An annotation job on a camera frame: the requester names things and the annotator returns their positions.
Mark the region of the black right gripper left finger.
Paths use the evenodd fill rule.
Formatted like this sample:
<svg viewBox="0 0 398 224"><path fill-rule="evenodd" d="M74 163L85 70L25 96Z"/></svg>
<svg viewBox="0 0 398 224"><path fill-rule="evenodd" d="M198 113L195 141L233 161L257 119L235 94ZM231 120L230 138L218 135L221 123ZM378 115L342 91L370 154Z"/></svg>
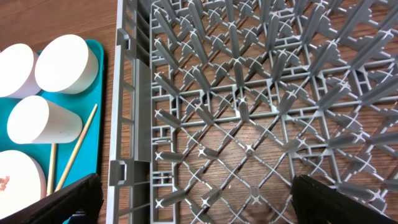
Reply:
<svg viewBox="0 0 398 224"><path fill-rule="evenodd" d="M103 202L100 176L91 173L1 223L96 223Z"/></svg>

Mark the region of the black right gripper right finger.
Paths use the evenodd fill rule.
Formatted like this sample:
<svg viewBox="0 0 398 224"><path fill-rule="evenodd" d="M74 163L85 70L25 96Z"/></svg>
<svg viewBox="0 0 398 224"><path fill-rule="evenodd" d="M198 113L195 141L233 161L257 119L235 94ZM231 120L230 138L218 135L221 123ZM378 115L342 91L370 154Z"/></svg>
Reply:
<svg viewBox="0 0 398 224"><path fill-rule="evenodd" d="M291 194L299 224L397 224L396 221L355 202L307 175L294 177Z"/></svg>

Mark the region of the white cup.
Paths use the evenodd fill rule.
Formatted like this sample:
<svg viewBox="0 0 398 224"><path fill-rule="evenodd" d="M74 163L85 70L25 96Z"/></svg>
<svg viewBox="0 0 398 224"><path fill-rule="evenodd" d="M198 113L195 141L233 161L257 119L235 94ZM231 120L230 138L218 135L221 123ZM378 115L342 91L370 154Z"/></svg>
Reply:
<svg viewBox="0 0 398 224"><path fill-rule="evenodd" d="M7 135L17 144L69 143L82 128L76 113L41 96L28 96L18 102L7 121Z"/></svg>

